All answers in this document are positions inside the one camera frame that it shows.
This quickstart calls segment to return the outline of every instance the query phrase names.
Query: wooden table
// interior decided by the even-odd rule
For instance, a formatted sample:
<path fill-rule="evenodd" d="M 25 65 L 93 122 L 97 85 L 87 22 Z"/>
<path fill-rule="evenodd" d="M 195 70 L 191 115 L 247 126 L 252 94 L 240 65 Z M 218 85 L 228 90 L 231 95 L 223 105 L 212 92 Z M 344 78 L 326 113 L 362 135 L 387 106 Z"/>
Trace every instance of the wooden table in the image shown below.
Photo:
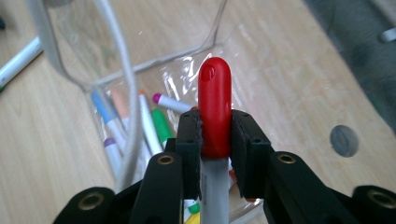
<path fill-rule="evenodd" d="M 115 8 L 120 19 L 130 23 L 133 12 L 139 14 L 144 7 L 117 1 Z M 154 9 L 152 23 L 163 16 L 156 12 L 171 10 Z M 0 31 L 0 64 L 4 64 L 36 31 L 22 0 L 2 1 L 0 15 L 7 23 L 7 29 Z M 202 26 L 210 27 L 211 19 L 204 18 Z M 396 191 L 395 136 L 303 2 L 230 1 L 223 19 L 242 25 L 224 25 L 221 44 L 211 52 L 230 64 L 240 100 L 235 105 L 258 121 L 275 150 L 298 154 L 327 186 L 346 195 L 359 185 Z M 138 28 L 128 22 L 122 24 L 125 34 L 133 36 Z M 260 29 L 251 32 L 251 27 Z M 172 46 L 180 48 L 175 40 L 165 42 L 169 49 L 157 52 L 144 46 L 145 39 L 150 41 L 145 34 L 134 45 L 142 48 L 132 53 L 137 63 L 169 53 Z M 198 35 L 182 38 L 183 44 L 197 43 Z M 161 71 L 157 67 L 139 76 L 148 95 L 165 91 Z M 351 158 L 336 154 L 330 143 L 331 130 L 340 124 L 359 138 L 359 150 Z M 0 127 L 2 223 L 49 223 L 83 189 L 114 188 L 89 101 L 81 89 L 59 76 L 45 55 L 1 92 Z M 240 203 L 235 194 L 233 189 L 231 207 Z"/>

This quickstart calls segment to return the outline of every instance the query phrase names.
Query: yellow marker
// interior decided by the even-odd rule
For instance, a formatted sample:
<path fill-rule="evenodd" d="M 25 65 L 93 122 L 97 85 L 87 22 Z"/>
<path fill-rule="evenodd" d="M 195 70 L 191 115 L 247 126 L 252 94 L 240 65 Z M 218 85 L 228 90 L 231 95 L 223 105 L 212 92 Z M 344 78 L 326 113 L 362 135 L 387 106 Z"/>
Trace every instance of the yellow marker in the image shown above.
<path fill-rule="evenodd" d="M 200 224 L 200 213 L 192 214 L 189 219 L 187 219 L 186 224 Z"/>

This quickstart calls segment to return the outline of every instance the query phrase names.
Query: purple marker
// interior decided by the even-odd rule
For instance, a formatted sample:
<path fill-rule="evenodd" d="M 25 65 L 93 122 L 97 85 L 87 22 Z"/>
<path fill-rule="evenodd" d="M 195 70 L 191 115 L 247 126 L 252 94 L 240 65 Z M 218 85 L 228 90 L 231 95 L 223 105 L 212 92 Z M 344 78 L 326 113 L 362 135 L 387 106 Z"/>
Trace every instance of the purple marker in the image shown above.
<path fill-rule="evenodd" d="M 178 101 L 174 98 L 170 98 L 168 96 L 162 95 L 160 93 L 155 93 L 152 97 L 152 101 L 155 104 L 165 107 L 167 109 L 172 109 L 177 113 L 183 114 L 192 109 L 192 105 L 186 104 L 184 102 Z"/>

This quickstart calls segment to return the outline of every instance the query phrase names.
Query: blue marker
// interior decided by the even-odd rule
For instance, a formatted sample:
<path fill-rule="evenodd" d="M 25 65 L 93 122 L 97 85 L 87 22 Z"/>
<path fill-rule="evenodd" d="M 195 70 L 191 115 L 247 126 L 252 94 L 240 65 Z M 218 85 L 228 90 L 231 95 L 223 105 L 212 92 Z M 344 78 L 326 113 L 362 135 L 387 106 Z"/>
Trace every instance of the blue marker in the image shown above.
<path fill-rule="evenodd" d="M 99 114 L 102 116 L 103 122 L 107 128 L 111 131 L 114 139 L 116 140 L 117 146 L 120 152 L 123 154 L 125 147 L 126 133 L 122 128 L 120 120 L 118 118 L 116 109 L 107 100 L 107 98 L 100 94 L 99 91 L 95 90 L 91 94 L 93 104 L 96 106 Z"/>

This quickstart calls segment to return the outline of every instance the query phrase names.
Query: red marker cap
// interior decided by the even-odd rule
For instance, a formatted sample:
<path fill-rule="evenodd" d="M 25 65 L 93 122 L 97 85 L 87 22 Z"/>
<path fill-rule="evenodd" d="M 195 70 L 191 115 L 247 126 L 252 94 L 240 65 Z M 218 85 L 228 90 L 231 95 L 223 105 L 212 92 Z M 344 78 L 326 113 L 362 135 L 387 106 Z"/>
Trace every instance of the red marker cap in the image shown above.
<path fill-rule="evenodd" d="M 231 152 L 231 71 L 221 58 L 207 59 L 201 66 L 198 108 L 203 122 L 201 156 L 228 158 Z"/>

